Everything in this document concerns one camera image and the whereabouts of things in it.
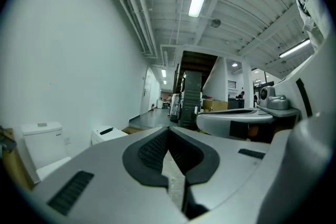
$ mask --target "ceiling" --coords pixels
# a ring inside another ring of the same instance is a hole
[[[242,72],[242,63],[231,60],[231,59],[226,59],[226,65],[227,65],[227,72],[229,73],[241,73]]]
[[[132,4],[124,1],[136,21]],[[197,50],[246,60],[252,68],[283,78],[313,54],[308,45],[285,61],[279,59],[280,53],[308,38],[295,0],[206,0],[199,18],[187,15],[191,0],[184,0],[183,5],[182,1],[145,0],[158,52],[157,57],[147,57],[152,69],[165,66],[175,70],[184,50]],[[144,15],[142,12],[141,19],[148,26]],[[218,28],[211,26],[213,18],[221,20]],[[173,81],[173,76],[174,71],[167,75],[167,81]]]

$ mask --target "white toilet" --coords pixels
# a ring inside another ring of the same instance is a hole
[[[120,131],[117,128],[114,128],[109,125],[105,125],[105,126],[100,126],[98,128],[93,129],[91,142],[92,142],[92,145],[96,145],[98,143],[101,143],[107,140],[111,140],[111,139],[115,139],[115,138],[127,136],[127,135],[128,135],[127,133],[124,133],[123,131]]]
[[[36,173],[41,181],[71,160],[65,150],[60,123],[24,124],[21,129]]]

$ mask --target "concrete floor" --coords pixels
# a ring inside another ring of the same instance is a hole
[[[129,126],[140,129],[150,129],[160,126],[177,126],[177,123],[170,121],[168,117],[169,110],[170,109],[154,109],[154,111],[149,111],[131,121]]]

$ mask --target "electrical outlet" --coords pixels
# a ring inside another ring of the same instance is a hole
[[[71,143],[70,138],[69,138],[69,137],[65,138],[65,139],[64,139],[64,143],[65,143],[66,145],[70,144],[70,143]]]

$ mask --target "white column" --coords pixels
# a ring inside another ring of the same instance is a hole
[[[243,81],[244,81],[244,108],[253,108],[253,81],[251,66],[243,61],[241,63],[243,68]]]
[[[224,84],[224,101],[228,101],[228,88],[227,88],[227,79],[228,79],[228,75],[227,75],[227,64],[226,64],[226,58],[223,58],[223,64],[224,64],[224,68],[223,68],[223,74],[224,74],[224,81],[225,81],[225,84]]]

